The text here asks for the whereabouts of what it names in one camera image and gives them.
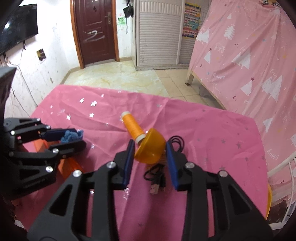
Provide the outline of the blue knitted sock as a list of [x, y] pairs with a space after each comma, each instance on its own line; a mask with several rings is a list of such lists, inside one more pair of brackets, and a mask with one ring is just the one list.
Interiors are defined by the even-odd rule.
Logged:
[[78, 130], [78, 131], [70, 131], [67, 130], [64, 134], [64, 136], [61, 138], [60, 142], [61, 143], [70, 143], [78, 140], [83, 139], [83, 130]]

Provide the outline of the orange box far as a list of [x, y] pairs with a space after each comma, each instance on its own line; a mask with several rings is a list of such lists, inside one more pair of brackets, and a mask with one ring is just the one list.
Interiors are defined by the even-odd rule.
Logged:
[[[60, 144], [60, 141], [53, 141], [53, 142], [47, 142], [46, 140], [35, 140], [33, 141], [35, 150], [37, 152], [42, 152], [45, 149], [48, 149], [49, 146], [54, 144]], [[77, 162], [77, 159], [75, 157], [67, 157], [60, 161], [60, 164], [58, 166], [59, 173], [61, 174], [62, 178], [66, 180], [74, 171], [80, 170], [82, 173], [85, 171], [81, 167], [81, 165]]]

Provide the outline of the orange plastic half capsule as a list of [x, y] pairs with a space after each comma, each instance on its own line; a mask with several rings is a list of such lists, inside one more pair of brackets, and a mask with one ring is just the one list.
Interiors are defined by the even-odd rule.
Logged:
[[155, 128], [150, 128], [146, 137], [141, 141], [135, 159], [147, 165], [156, 164], [166, 147], [166, 140], [163, 135]]

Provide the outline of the dark red door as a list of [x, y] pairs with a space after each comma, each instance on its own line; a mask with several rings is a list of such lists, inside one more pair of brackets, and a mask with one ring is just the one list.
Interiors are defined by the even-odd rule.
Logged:
[[79, 66], [119, 61], [115, 1], [70, 1]]

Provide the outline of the white louvered wardrobe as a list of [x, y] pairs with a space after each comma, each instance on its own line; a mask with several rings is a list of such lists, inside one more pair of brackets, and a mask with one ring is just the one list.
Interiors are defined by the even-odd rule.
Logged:
[[186, 2], [201, 7], [200, 31], [211, 1], [133, 1], [132, 60], [136, 70], [189, 67], [196, 38], [182, 36]]

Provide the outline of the black bags hanging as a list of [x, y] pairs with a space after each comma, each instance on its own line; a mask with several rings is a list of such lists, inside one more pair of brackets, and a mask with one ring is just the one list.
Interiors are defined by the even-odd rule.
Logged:
[[126, 7], [123, 9], [123, 12], [124, 12], [125, 18], [134, 16], [133, 0], [126, 1]]

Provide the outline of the pink tree-print bed curtain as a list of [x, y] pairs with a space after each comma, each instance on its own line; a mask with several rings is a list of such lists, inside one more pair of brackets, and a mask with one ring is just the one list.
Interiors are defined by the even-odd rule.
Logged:
[[212, 1], [190, 71], [225, 109], [255, 120], [268, 170], [295, 152], [295, 27], [260, 1]]

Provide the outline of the wall mounted television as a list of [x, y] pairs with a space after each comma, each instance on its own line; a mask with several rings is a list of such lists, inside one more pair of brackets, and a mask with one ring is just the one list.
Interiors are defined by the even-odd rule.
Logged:
[[1, 55], [38, 33], [37, 4], [19, 6], [1, 32]]

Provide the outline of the colourful wall poster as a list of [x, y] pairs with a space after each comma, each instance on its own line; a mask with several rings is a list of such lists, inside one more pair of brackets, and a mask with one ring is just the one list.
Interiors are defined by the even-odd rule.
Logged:
[[199, 31], [201, 7], [197, 4], [185, 3], [182, 36], [195, 39]]

